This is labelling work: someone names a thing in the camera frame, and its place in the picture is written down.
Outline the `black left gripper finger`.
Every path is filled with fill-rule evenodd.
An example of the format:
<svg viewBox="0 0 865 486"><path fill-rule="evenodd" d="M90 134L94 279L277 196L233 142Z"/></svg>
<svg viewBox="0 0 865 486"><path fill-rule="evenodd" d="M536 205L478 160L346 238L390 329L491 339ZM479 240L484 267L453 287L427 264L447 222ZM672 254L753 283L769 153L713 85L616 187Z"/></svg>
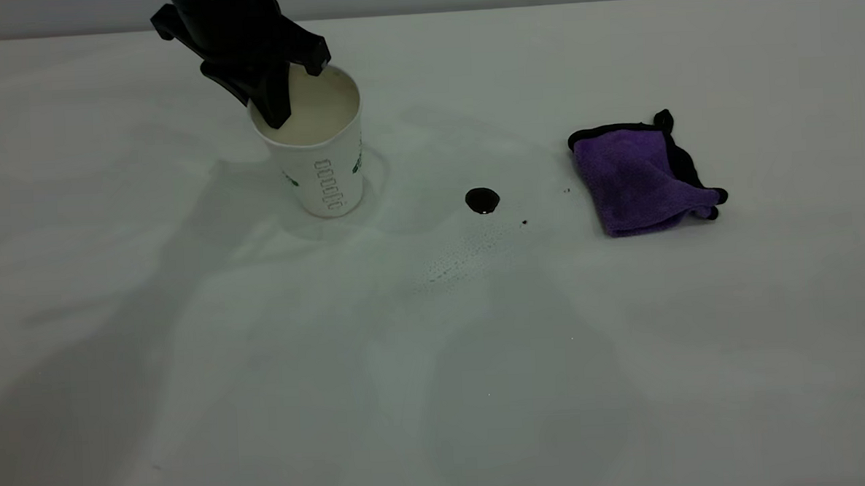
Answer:
<svg viewBox="0 0 865 486"><path fill-rule="evenodd" d="M289 64L274 64L258 75L250 101L268 127L281 129L291 116Z"/></svg>
<svg viewBox="0 0 865 486"><path fill-rule="evenodd" d="M243 74L234 66L226 66L215 64L210 61L203 61L201 64L201 73L208 77L212 82L221 85L235 99L240 101L243 106L248 106L250 97L252 97L252 85L248 80L247 74Z"/></svg>

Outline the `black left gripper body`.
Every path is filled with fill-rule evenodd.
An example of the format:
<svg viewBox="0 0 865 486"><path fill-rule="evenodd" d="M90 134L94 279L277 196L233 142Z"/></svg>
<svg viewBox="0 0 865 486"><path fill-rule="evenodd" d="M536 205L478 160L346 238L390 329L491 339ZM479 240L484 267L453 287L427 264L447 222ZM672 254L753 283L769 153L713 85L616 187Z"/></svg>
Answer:
<svg viewBox="0 0 865 486"><path fill-rule="evenodd" d="M326 39L283 15L277 0L169 0L151 24L217 66L287 61L319 76L331 61Z"/></svg>

